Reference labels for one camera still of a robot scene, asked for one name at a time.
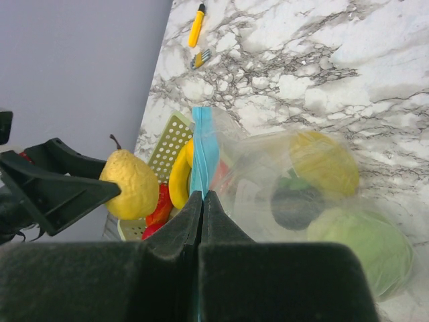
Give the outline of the yellow lemon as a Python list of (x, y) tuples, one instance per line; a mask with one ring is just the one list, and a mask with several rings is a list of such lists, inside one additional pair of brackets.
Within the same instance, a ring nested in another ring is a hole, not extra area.
[(290, 138), (289, 155), (296, 174), (328, 200), (353, 196), (359, 187), (357, 163), (338, 141), (317, 131)]

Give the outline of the clear zip top bag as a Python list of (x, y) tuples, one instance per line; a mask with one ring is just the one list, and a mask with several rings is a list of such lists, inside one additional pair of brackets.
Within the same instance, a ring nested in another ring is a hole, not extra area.
[(203, 321), (428, 319), (406, 186), (336, 134), (247, 136), (210, 107), (192, 118)]

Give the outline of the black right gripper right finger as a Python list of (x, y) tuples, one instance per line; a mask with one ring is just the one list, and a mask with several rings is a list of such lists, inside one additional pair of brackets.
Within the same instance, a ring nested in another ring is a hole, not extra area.
[(346, 246), (257, 243), (204, 200), (198, 248), (202, 321), (376, 321), (363, 269)]

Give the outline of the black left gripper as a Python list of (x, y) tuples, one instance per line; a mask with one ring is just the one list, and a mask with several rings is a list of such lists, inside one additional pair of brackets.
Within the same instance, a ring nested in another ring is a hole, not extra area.
[(36, 225), (39, 233), (31, 242), (44, 231), (56, 235), (120, 194), (115, 183), (92, 179), (100, 176), (104, 160), (82, 155), (59, 138), (24, 151), (7, 148), (12, 121), (13, 112), (1, 110), (1, 147), (7, 151), (1, 154), (2, 244), (16, 236), (25, 242), (22, 230)]

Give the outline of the yellow pear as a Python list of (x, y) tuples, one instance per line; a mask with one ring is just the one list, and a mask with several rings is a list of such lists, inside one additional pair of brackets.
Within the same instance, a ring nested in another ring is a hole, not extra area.
[(158, 205), (158, 178), (142, 159), (123, 149), (114, 135), (109, 137), (117, 149), (108, 157), (99, 179), (117, 184), (121, 192), (107, 201), (105, 207), (120, 220), (145, 218)]

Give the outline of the red pomegranate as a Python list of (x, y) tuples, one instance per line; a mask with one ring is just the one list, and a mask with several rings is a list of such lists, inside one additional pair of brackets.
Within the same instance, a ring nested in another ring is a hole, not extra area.
[(164, 226), (164, 223), (154, 223), (146, 227), (144, 230), (141, 239), (145, 240), (152, 236), (156, 231), (158, 231), (161, 227)]

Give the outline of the green cabbage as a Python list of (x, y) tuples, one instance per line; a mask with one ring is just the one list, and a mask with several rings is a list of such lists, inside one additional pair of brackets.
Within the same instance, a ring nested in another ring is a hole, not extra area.
[(373, 296), (392, 297), (407, 282), (414, 252), (407, 237), (382, 214), (364, 209), (325, 210), (307, 229), (310, 242), (336, 242), (358, 257)]

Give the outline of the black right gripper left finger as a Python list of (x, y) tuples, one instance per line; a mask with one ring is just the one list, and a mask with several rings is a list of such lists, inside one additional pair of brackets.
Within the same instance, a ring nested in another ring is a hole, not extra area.
[(202, 197), (140, 241), (1, 248), (2, 321), (196, 321)]

